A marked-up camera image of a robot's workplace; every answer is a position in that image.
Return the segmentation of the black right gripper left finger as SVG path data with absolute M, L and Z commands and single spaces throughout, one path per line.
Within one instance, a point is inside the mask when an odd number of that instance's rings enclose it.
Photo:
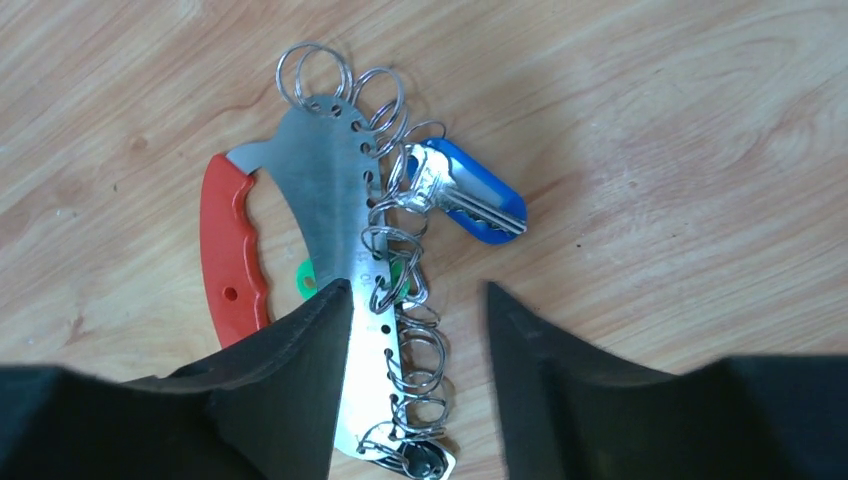
M 1 370 L 5 479 L 324 479 L 352 323 L 338 279 L 171 375 Z

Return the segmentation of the silver key blue tag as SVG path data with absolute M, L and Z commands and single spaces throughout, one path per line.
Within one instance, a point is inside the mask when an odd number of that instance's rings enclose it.
M 527 207 L 512 187 L 446 138 L 406 147 L 410 185 L 399 204 L 440 210 L 477 240 L 500 245 L 527 231 Z

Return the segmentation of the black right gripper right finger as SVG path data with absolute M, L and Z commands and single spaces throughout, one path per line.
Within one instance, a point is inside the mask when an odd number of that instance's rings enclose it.
M 486 324 L 512 479 L 847 475 L 843 355 L 736 355 L 674 375 L 560 329 L 492 282 Z

